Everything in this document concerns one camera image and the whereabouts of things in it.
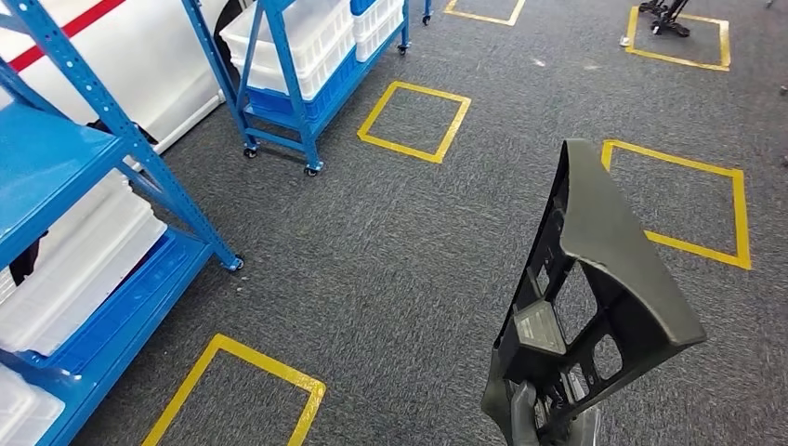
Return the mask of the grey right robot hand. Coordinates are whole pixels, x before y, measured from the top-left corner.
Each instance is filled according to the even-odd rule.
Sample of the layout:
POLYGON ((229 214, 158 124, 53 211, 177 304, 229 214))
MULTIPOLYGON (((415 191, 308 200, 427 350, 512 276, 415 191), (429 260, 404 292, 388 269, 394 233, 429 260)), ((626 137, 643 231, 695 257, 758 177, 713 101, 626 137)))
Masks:
POLYGON ((591 407, 571 420, 565 433, 550 439, 537 433, 536 393, 528 383, 517 385, 504 380, 508 396, 511 423, 510 445, 598 445, 600 410, 591 407))

